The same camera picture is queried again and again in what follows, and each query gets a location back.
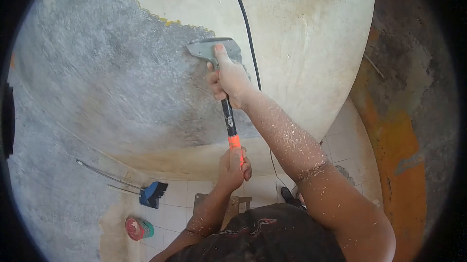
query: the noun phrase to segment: black handle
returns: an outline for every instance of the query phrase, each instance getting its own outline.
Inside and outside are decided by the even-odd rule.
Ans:
[[[222,112],[224,112],[225,125],[227,126],[227,134],[229,137],[234,137],[237,135],[237,128],[235,127],[234,112],[232,111],[232,106],[230,105],[229,96],[222,100],[221,103]]]

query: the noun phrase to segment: dark clothing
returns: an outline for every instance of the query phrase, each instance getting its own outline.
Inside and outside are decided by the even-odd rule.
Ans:
[[[173,254],[179,261],[345,261],[333,233],[303,209],[273,204],[232,218],[224,230]]]

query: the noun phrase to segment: orange wall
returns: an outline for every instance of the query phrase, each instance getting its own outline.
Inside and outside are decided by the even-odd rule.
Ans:
[[[350,96],[370,138],[381,179],[384,213],[396,237],[394,261],[411,261],[423,242],[426,218],[424,163],[412,120],[403,110],[380,115],[368,90],[378,74],[365,59]]]

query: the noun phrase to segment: person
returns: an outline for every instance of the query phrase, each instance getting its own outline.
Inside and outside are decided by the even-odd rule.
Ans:
[[[248,79],[225,47],[214,47],[220,72],[208,63],[216,100],[242,109],[297,184],[306,205],[273,204],[233,217],[221,231],[230,195],[252,170],[245,148],[219,161],[219,180],[186,229],[150,262],[160,261],[392,261],[389,220],[327,159],[316,140]],[[240,166],[240,155],[244,164]]]

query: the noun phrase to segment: orange grip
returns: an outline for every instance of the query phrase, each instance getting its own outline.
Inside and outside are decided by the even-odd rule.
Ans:
[[[233,137],[227,137],[229,139],[229,148],[240,148],[242,149],[242,146],[240,145],[240,137],[239,135],[233,136]],[[243,156],[240,154],[240,166],[243,165]]]

